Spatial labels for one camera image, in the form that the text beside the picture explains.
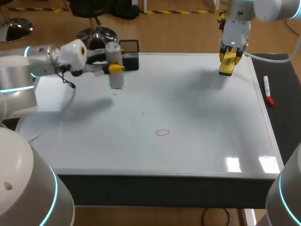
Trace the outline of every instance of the white table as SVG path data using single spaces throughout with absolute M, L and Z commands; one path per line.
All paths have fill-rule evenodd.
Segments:
M 106 76 L 69 77 L 75 101 L 32 144 L 57 174 L 277 177 L 283 164 L 251 59 L 243 57 L 231 77 L 218 75 L 217 54 L 140 53 L 139 60 L 124 90 L 110 89 Z M 49 87 L 69 98 L 51 76 L 40 79 L 36 94 L 53 99 L 43 94 Z M 31 137 L 57 116 L 53 111 L 22 119 L 17 130 Z M 169 134 L 158 136 L 161 129 Z

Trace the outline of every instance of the cable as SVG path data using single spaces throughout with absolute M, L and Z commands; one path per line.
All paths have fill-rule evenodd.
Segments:
M 47 132 L 47 130 L 49 130 L 52 126 L 54 126 L 55 124 L 57 124 L 60 120 L 61 120 L 61 117 L 63 116 L 64 112 L 68 109 L 68 107 L 70 106 L 70 104 L 74 101 L 74 98 L 75 98 L 75 95 L 76 95 L 76 86 L 74 83 L 66 80 L 64 78 L 64 72 L 62 72 L 62 75 L 60 75 L 58 72 L 57 72 L 57 69 L 55 69 L 55 73 L 60 77 L 62 78 L 63 80 L 63 83 L 67 83 L 71 88 L 73 88 L 73 92 L 72 92 L 72 96 L 71 98 L 69 99 L 69 101 L 65 104 L 65 106 L 62 108 L 61 110 L 61 114 L 60 114 L 60 117 L 57 118 L 56 120 L 52 121 L 48 126 L 46 126 L 43 130 L 41 130 L 40 132 L 38 132 L 37 134 L 35 134 L 33 137 L 31 137 L 30 139 L 28 139 L 28 143 L 31 143 L 32 141 L 36 140 L 37 138 L 39 138 L 41 135 L 43 135 L 45 132 Z
M 287 23 L 287 21 L 285 20 L 284 21 L 284 24 L 295 34 L 295 35 L 297 35 L 298 37 L 300 37 L 300 35 L 293 29 L 293 28 L 291 28 L 290 27 L 290 25 L 288 25 L 288 23 Z
M 299 36 L 299 39 L 297 41 L 297 45 L 296 45 L 296 48 L 295 48 L 293 54 L 289 58 L 287 58 L 285 60 L 270 60 L 270 59 L 265 59 L 265 58 L 262 58 L 262 57 L 254 56 L 254 55 L 252 55 L 250 53 L 247 53 L 247 52 L 244 52 L 244 54 L 247 57 L 251 57 L 253 59 L 261 60 L 261 61 L 265 61 L 265 62 L 269 62 L 269 63 L 286 63 L 286 62 L 291 61 L 297 55 L 297 53 L 299 52 L 299 49 L 300 49 L 300 45 L 301 45 L 301 36 Z
M 202 216 L 201 216 L 201 226 L 205 226 L 205 218 L 204 218 L 204 216 L 205 216 L 205 213 L 207 212 L 207 210 L 208 210 L 208 208 L 206 208 L 206 209 L 203 211 L 203 213 L 202 213 Z M 227 221 L 226 226 L 229 226 L 229 225 L 230 225 L 230 221 L 231 221 L 230 214 L 229 214 L 229 212 L 227 211 L 226 208 L 223 208 L 223 210 L 226 212 L 227 218 L 228 218 L 228 221 Z

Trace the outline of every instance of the wooden floor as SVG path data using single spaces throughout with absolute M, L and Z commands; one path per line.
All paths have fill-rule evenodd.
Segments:
M 149 0 L 149 10 L 198 10 L 208 9 L 202 0 Z M 19 0 L 10 7 L 64 8 L 61 0 Z M 17 42 L 0 43 L 0 50 L 41 44 L 63 45 L 75 39 L 76 33 L 89 27 L 88 19 L 76 18 L 70 12 L 11 12 L 11 17 L 24 17 L 33 22 L 32 34 Z M 218 52 L 221 31 L 217 17 L 212 14 L 190 15 L 140 15 L 133 21 L 111 15 L 100 17 L 102 25 L 113 29 L 119 39 L 138 39 L 140 50 L 149 52 Z M 300 22 L 289 25 L 301 33 Z M 283 22 L 252 22 L 248 51 L 251 53 L 292 53 L 298 37 Z M 301 54 L 293 60 L 301 79 Z M 77 208 L 76 226 L 199 226 L 203 209 L 197 208 Z M 231 226 L 240 225 L 238 211 L 230 210 Z M 206 214 L 206 226 L 223 226 L 226 215 L 213 209 Z

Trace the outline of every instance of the black bag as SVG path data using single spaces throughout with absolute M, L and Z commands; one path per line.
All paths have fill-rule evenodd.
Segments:
M 140 8 L 132 0 L 111 0 L 109 13 L 126 20 L 133 20 L 140 14 Z

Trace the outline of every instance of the marker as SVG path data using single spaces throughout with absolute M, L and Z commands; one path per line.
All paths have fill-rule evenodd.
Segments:
M 265 90 L 265 96 L 267 97 L 267 102 L 271 107 L 275 106 L 275 103 L 273 99 L 271 98 L 271 93 L 269 90 L 269 80 L 267 76 L 263 77 L 263 82 L 264 82 L 264 90 Z

